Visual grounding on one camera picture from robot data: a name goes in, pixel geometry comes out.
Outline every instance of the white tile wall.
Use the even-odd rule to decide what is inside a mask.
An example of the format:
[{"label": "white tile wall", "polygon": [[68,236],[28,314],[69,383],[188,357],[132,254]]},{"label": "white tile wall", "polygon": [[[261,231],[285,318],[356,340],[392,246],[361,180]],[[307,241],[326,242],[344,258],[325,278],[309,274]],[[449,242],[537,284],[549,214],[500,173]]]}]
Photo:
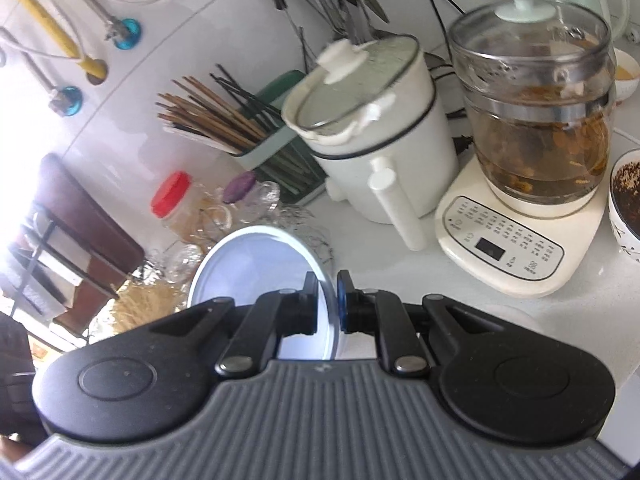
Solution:
[{"label": "white tile wall", "polygon": [[[40,1],[51,10],[47,0]],[[165,233],[148,213],[160,181],[183,168],[221,184],[236,169],[216,150],[162,132],[153,105],[156,93],[172,89],[170,79],[181,75],[208,78],[216,62],[255,91],[281,72],[302,67],[300,44],[287,15],[271,0],[164,0],[145,7],[104,2],[115,16],[143,25],[140,44],[119,51],[103,41],[102,24],[81,0],[59,1],[78,24],[87,52],[108,62],[109,77],[92,87],[74,63],[39,59],[53,81],[84,92],[82,111],[61,119],[48,110],[46,95],[10,53],[9,65],[0,70],[0,131],[19,134],[9,143],[0,139],[0,162],[21,157],[28,159],[26,168],[34,168],[48,151],[66,153],[74,174],[127,231],[146,248],[162,245]],[[442,44],[428,0],[379,1],[391,18],[390,30],[416,35],[426,49]],[[449,23],[455,12],[437,1]],[[492,0],[456,1],[469,9]],[[303,0],[287,3],[293,22],[305,27],[318,54],[332,36],[330,28]],[[0,0],[3,22],[25,44],[60,53],[15,0]]]}]

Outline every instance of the gray ribbed plate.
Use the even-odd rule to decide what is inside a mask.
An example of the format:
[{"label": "gray ribbed plate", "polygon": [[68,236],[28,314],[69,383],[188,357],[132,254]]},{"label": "gray ribbed plate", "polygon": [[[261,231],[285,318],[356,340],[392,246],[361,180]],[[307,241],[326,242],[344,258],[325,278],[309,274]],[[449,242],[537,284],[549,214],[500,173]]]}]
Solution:
[{"label": "gray ribbed plate", "polygon": [[596,440],[515,449],[478,437],[429,387],[375,361],[272,361],[221,384],[186,425],[133,446],[60,436],[18,463],[33,480],[615,480]]}]

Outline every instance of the small bowl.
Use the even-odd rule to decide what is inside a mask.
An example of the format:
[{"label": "small bowl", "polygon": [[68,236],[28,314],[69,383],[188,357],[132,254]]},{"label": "small bowl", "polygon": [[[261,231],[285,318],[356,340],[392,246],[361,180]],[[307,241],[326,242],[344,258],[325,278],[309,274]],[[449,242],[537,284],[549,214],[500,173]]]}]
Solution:
[{"label": "small bowl", "polygon": [[609,179],[609,221],[611,222],[613,235],[616,237],[616,241],[620,248],[628,254],[628,256],[640,263],[640,233],[634,232],[622,218],[620,208],[613,197],[613,181],[616,173],[625,164],[630,162],[640,162],[640,148],[626,152],[624,155],[620,156],[613,165],[613,170],[611,170],[611,176]]},{"label": "small bowl", "polygon": [[629,54],[615,48],[616,62],[618,66],[624,68],[634,78],[633,79],[616,79],[616,102],[620,104],[622,101],[629,99],[638,88],[640,82],[640,64]]}]

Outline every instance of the power plug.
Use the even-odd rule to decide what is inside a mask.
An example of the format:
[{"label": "power plug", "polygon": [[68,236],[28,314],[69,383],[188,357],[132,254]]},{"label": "power plug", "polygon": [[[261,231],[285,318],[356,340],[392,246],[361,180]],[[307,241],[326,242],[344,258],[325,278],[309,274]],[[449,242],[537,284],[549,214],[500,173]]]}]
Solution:
[{"label": "power plug", "polygon": [[640,31],[638,31],[638,29],[635,27],[629,27],[626,30],[625,37],[626,37],[626,40],[631,43],[635,43],[635,44],[640,43]]}]

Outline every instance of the white countertop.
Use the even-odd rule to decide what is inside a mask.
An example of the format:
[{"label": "white countertop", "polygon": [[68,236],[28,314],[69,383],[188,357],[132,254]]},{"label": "white countertop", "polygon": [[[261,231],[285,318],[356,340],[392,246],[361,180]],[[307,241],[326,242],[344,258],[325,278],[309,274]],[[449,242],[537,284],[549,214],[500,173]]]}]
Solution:
[{"label": "white countertop", "polygon": [[[626,50],[640,59],[640,47]],[[640,147],[640,140],[625,138],[640,139],[640,92],[616,111],[615,125],[623,131],[612,137],[612,160]],[[348,202],[332,202],[324,194],[309,209],[329,229],[335,271],[347,269],[357,288],[389,290],[411,303],[437,292],[479,309],[489,304],[517,307],[535,317],[546,335],[600,358],[618,387],[640,365],[640,264],[619,250],[607,211],[584,260],[563,288],[537,300],[516,300],[445,256],[435,237],[433,213],[422,219],[428,248],[414,253],[392,226],[367,221]],[[373,354],[372,338],[365,335],[345,336],[338,348],[343,358]]]}]

